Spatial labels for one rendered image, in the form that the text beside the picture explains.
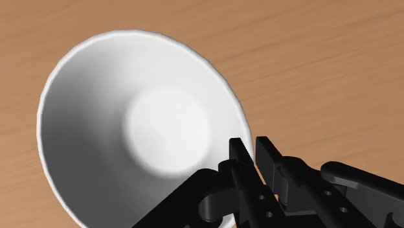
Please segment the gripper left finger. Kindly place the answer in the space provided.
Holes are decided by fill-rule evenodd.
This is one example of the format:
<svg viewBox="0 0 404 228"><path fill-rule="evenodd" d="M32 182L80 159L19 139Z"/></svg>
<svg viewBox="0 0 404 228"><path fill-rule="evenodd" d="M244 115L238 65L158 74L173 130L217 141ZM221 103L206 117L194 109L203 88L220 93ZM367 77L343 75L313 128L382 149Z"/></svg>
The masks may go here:
<svg viewBox="0 0 404 228"><path fill-rule="evenodd" d="M196 171L132 228L219 228L230 214L238 228L266 228L284 216L240 138L230 139L218 170Z"/></svg>

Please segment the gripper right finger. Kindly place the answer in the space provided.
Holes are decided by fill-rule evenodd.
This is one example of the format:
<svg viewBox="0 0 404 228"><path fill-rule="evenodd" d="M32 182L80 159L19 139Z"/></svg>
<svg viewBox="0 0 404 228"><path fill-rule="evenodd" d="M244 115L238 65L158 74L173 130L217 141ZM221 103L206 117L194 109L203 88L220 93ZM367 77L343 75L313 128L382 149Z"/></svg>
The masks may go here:
<svg viewBox="0 0 404 228"><path fill-rule="evenodd" d="M404 228L404 185L337 161L320 170L256 139L256 165L288 216L317 215L326 228Z"/></svg>

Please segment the white bowl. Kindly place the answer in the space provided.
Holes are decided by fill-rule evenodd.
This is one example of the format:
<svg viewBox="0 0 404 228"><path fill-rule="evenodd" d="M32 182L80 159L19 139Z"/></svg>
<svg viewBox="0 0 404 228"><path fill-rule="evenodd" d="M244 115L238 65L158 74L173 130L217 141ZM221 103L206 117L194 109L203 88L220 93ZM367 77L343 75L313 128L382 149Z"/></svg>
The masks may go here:
<svg viewBox="0 0 404 228"><path fill-rule="evenodd" d="M201 168L217 169L247 117L202 55L164 34L114 30L49 75L36 137L49 185L80 228L132 228Z"/></svg>

